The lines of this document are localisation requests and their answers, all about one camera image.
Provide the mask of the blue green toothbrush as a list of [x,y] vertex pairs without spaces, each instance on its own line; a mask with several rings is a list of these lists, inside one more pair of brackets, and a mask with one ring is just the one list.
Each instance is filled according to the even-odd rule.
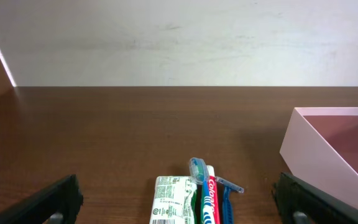
[[209,194],[209,172],[203,159],[192,157],[189,161],[191,178],[202,188],[201,221],[204,224],[215,224],[212,198]]

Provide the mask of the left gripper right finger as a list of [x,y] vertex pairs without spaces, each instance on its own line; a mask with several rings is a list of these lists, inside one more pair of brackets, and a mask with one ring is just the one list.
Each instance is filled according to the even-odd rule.
[[358,209],[286,172],[273,184],[282,223],[358,224]]

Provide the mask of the white green soap packet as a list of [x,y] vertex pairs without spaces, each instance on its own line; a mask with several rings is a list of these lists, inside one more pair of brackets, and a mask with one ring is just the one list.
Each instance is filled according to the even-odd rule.
[[150,224],[197,224],[197,184],[190,176],[158,176]]

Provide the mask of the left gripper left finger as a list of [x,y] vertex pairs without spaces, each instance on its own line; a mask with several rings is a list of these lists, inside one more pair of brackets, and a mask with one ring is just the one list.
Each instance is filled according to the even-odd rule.
[[0,223],[44,223],[56,214],[59,223],[75,223],[83,202],[77,176],[71,174],[1,211]]

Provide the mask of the red white Colgate toothpaste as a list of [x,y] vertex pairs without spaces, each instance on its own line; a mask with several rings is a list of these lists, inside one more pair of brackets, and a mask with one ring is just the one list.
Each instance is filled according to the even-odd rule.
[[220,224],[221,222],[219,216],[218,190],[217,190],[216,176],[214,173],[214,167],[211,165],[207,165],[206,167],[209,173],[208,190],[209,190],[209,196],[211,197],[211,207],[213,209],[214,221],[215,224]]

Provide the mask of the blue disposable razor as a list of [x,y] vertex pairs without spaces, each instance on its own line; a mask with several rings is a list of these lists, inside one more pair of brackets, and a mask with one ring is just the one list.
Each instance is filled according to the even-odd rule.
[[222,215],[224,224],[234,224],[234,213],[232,203],[230,201],[231,192],[244,193],[244,188],[234,184],[222,177],[216,177],[216,182],[224,186],[223,201],[222,201]]

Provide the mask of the white square cardboard box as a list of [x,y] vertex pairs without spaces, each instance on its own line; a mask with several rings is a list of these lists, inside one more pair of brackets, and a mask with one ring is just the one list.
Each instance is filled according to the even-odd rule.
[[280,154],[294,176],[358,209],[358,107],[294,108]]

